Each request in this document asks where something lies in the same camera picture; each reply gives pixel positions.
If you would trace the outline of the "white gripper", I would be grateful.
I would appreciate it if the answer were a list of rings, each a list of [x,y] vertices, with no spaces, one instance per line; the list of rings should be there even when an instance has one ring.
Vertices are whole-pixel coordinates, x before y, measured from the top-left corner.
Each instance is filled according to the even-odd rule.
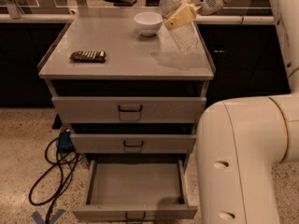
[[[165,21],[168,30],[174,30],[184,26],[196,19],[197,11],[201,8],[202,15],[210,15],[224,6],[223,0],[181,0],[181,4],[176,12]]]

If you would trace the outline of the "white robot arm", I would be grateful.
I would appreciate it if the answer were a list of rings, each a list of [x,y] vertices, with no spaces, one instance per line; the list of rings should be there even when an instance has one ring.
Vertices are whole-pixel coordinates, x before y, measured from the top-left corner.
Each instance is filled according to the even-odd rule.
[[[168,29],[234,0],[182,0]],[[196,158],[202,224],[280,224],[272,167],[299,160],[299,0],[270,0],[290,93],[229,99],[205,110]]]

